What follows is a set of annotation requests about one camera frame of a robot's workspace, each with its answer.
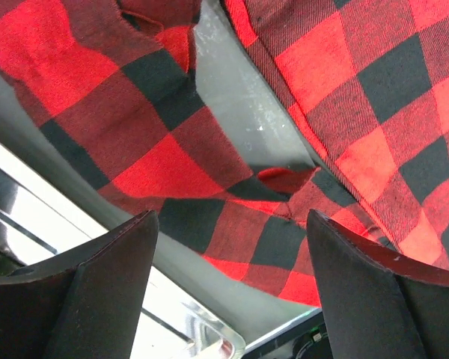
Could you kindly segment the red black plaid shirt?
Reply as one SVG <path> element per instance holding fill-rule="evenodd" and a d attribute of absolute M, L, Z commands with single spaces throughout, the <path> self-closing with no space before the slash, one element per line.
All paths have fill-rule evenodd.
<path fill-rule="evenodd" d="M 318 209 L 449 270 L 449 1 L 224 1 L 324 168 L 259 172 L 195 87 L 199 1 L 0 1 L 0 73 L 102 197 L 228 277 L 320 302 Z"/>

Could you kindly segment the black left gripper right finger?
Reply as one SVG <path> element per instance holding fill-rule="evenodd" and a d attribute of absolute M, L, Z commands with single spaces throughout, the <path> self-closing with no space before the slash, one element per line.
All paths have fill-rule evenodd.
<path fill-rule="evenodd" d="M 312 209 L 308 248 L 334 358 L 449 358 L 449 271 Z"/>

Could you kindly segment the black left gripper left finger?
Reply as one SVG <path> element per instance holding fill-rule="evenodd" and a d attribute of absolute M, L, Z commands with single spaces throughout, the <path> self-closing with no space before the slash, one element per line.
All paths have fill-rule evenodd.
<path fill-rule="evenodd" d="M 128 358 L 157 237 L 143 212 L 0 277 L 0 358 Z"/>

